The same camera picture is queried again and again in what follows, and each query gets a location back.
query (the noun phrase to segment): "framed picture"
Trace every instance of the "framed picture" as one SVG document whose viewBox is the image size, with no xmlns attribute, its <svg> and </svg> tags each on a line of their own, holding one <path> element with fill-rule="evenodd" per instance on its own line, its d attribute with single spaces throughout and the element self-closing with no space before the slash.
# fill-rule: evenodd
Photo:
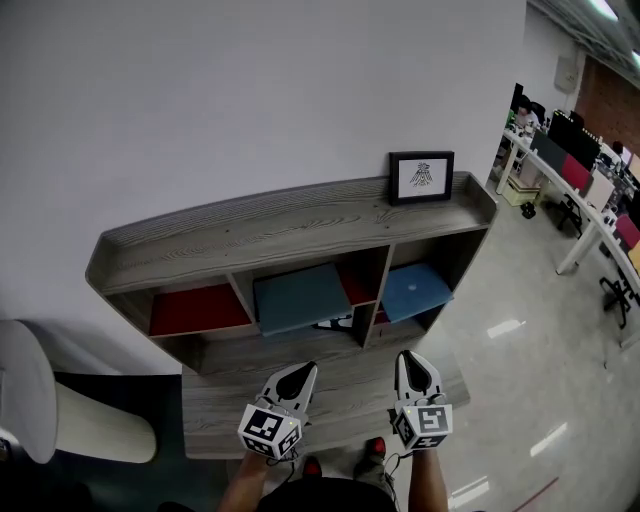
<svg viewBox="0 0 640 512">
<path fill-rule="evenodd" d="M 389 153 L 389 203 L 451 199 L 453 151 Z"/>
</svg>

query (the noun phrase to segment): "blue folder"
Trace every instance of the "blue folder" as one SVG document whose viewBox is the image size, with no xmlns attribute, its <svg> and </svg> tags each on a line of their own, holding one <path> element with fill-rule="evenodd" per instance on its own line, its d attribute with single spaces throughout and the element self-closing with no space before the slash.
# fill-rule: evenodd
<svg viewBox="0 0 640 512">
<path fill-rule="evenodd" d="M 254 283 L 264 336 L 346 316 L 351 303 L 333 263 Z"/>
<path fill-rule="evenodd" d="M 442 278 L 426 263 L 391 270 L 382 305 L 391 323 L 441 306 L 453 299 Z"/>
</svg>

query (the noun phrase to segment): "ceiling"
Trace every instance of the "ceiling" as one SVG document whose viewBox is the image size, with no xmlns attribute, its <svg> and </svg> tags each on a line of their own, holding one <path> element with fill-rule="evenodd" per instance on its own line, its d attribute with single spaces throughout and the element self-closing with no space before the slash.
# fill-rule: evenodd
<svg viewBox="0 0 640 512">
<path fill-rule="evenodd" d="M 640 69 L 632 50 L 640 52 L 640 0 L 607 0 L 618 15 L 612 21 L 588 0 L 528 0 L 564 29 L 586 52 L 640 88 Z"/>
</svg>

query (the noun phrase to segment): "red shoe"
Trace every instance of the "red shoe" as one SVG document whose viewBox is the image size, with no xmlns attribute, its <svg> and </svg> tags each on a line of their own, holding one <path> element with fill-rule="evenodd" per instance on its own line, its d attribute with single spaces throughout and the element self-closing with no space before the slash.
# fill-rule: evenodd
<svg viewBox="0 0 640 512">
<path fill-rule="evenodd" d="M 307 457 L 307 459 L 304 461 L 304 468 L 302 469 L 302 478 L 319 478 L 321 476 L 322 468 L 320 467 L 318 459 L 316 459 L 313 455 Z"/>
</svg>

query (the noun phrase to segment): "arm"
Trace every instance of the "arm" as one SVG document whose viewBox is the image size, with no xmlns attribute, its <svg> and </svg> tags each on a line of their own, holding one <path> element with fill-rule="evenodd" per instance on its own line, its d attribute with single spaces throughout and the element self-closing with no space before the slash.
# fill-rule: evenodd
<svg viewBox="0 0 640 512">
<path fill-rule="evenodd" d="M 222 497 L 218 512 L 254 512 L 262 498 L 268 469 L 266 457 L 248 451 Z"/>
<path fill-rule="evenodd" d="M 413 453 L 409 512 L 447 512 L 447 488 L 435 450 Z"/>
</svg>

